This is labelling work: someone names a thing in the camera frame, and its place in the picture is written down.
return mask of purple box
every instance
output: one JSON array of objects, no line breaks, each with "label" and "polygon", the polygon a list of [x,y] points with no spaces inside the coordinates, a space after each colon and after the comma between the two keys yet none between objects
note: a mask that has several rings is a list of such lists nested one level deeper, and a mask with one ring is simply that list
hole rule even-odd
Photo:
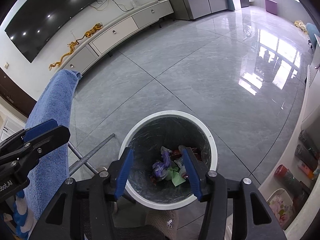
[{"label": "purple box", "polygon": [[278,3],[272,0],[265,0],[266,11],[278,15]]}]

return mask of orange bottle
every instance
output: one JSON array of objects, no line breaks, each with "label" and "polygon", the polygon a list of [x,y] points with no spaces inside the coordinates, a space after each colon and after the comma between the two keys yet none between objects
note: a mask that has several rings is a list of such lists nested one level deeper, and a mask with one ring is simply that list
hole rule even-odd
[{"label": "orange bottle", "polygon": [[298,168],[303,171],[304,174],[308,176],[309,179],[313,179],[313,172],[309,169],[303,161],[298,162]]}]

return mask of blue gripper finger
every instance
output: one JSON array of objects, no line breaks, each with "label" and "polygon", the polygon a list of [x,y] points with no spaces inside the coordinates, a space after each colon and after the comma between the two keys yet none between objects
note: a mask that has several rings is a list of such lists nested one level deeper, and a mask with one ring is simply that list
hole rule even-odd
[{"label": "blue gripper finger", "polygon": [[193,192],[193,195],[195,195],[197,197],[197,199],[200,201],[202,198],[202,192],[201,192],[201,182],[200,182],[200,178],[198,176],[198,173],[196,172],[196,168],[192,163],[192,160],[189,155],[189,152],[191,151],[192,156],[194,157],[195,161],[197,161],[196,157],[194,156],[191,148],[189,148],[190,150],[188,151],[187,148],[182,148],[181,149],[181,153],[182,153],[182,158],[183,158],[183,165],[186,168],[186,172],[188,174],[188,180],[190,182],[190,186],[191,186],[191,190]]},{"label": "blue gripper finger", "polygon": [[27,130],[24,137],[23,142],[28,142],[33,140],[34,138],[38,137],[39,135],[52,130],[53,128],[56,128],[58,126],[58,123],[54,119],[50,119],[46,122],[43,122],[41,124],[38,124],[35,127],[32,127],[30,130]]},{"label": "blue gripper finger", "polygon": [[131,148],[126,148],[122,156],[125,156],[126,151],[125,160],[116,178],[116,190],[114,194],[116,199],[120,198],[124,193],[125,184],[127,183],[129,172],[133,164],[133,150]]}]

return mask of television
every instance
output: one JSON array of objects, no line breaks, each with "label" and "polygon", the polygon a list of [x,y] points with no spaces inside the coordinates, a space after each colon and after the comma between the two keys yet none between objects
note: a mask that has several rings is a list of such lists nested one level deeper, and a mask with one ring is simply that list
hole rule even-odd
[{"label": "television", "polygon": [[5,32],[25,58],[32,62],[66,22],[95,1],[27,0],[13,16]]}]

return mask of plastic trash bag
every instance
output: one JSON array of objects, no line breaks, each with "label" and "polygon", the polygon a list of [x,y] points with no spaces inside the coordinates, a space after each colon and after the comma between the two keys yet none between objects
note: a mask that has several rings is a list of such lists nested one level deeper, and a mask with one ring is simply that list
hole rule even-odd
[{"label": "plastic trash bag", "polygon": [[160,117],[143,126],[132,138],[129,147],[134,149],[129,183],[143,198],[159,203],[176,203],[192,195],[190,183],[175,187],[169,180],[154,185],[150,180],[152,166],[162,160],[160,149],[178,149],[179,145],[197,147],[208,168],[211,165],[211,149],[204,133],[192,122],[179,117]]}]

